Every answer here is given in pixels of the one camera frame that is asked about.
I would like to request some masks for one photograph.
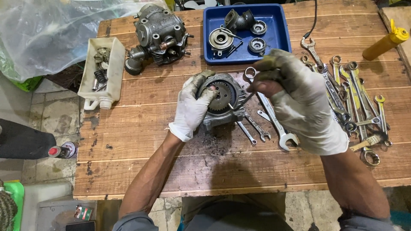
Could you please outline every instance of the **engine cover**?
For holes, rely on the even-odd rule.
[[[213,99],[208,107],[207,114],[203,120],[203,124],[207,131],[212,127],[226,124],[229,122],[242,121],[245,111],[244,106],[238,110],[233,111],[229,107],[232,105],[236,108],[246,96],[245,91],[237,83],[237,81],[229,74],[215,74],[199,87],[196,98],[200,97],[201,92],[211,85],[216,87],[218,95]]]
[[[151,57],[161,65],[190,54],[185,47],[187,38],[194,36],[186,33],[182,19],[171,11],[150,3],[143,6],[134,18],[139,19],[134,26],[140,45],[128,51],[125,69],[129,74],[140,74],[142,61]]]

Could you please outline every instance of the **blue plastic tray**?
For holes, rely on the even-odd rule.
[[[227,53],[222,55],[222,58],[213,58],[208,36],[211,31],[224,25],[224,17],[234,9],[239,15],[246,12],[248,9],[254,15],[256,20],[264,21],[268,29],[263,35],[254,35],[250,30],[239,30],[237,35],[244,42],[233,54],[225,58]],[[255,37],[260,37],[267,43],[265,54],[270,53],[271,48],[279,48],[291,52],[290,36],[288,34],[287,22],[285,20],[284,11],[279,4],[250,4],[250,5],[231,5],[223,7],[208,7],[203,12],[203,42],[204,42],[204,59],[208,64],[230,64],[230,63],[247,63],[255,62],[262,59],[256,53],[249,51],[248,43]],[[236,46],[241,40],[234,38],[233,45]]]

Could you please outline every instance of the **white work glove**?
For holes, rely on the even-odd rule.
[[[195,74],[184,83],[178,93],[174,122],[169,123],[169,127],[171,133],[183,142],[193,138],[193,132],[206,116],[208,105],[218,94],[215,88],[206,88],[199,99],[196,99],[197,89],[208,77],[214,75],[215,72],[210,70]]]
[[[270,99],[278,121],[297,135],[302,149],[318,155],[347,150],[348,136],[331,117],[321,74],[280,49],[272,49],[254,67],[260,73],[249,91],[261,92]]]

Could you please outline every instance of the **plastic bag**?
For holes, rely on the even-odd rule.
[[[136,15],[164,0],[2,0],[0,71],[23,82],[85,60],[102,20]]]

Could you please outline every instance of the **person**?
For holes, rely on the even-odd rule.
[[[254,67],[260,72],[248,91],[261,92],[269,98],[278,121],[297,135],[301,148],[320,155],[330,193],[343,212],[338,219],[341,230],[393,230],[382,188],[348,148],[347,134],[331,117],[323,77],[311,72],[291,53],[279,49],[273,49]],[[174,155],[184,142],[193,138],[193,131],[217,95],[215,88],[210,87],[195,99],[198,87],[214,74],[206,70],[184,83],[178,94],[174,122],[169,124],[170,130],[162,145],[127,189],[114,231],[158,230],[148,213],[161,192]],[[185,199],[189,197],[182,201],[185,231],[292,230],[284,214],[248,203],[253,201],[251,197],[241,200],[226,196],[218,200],[196,197],[191,201],[197,201],[197,205],[187,205]]]

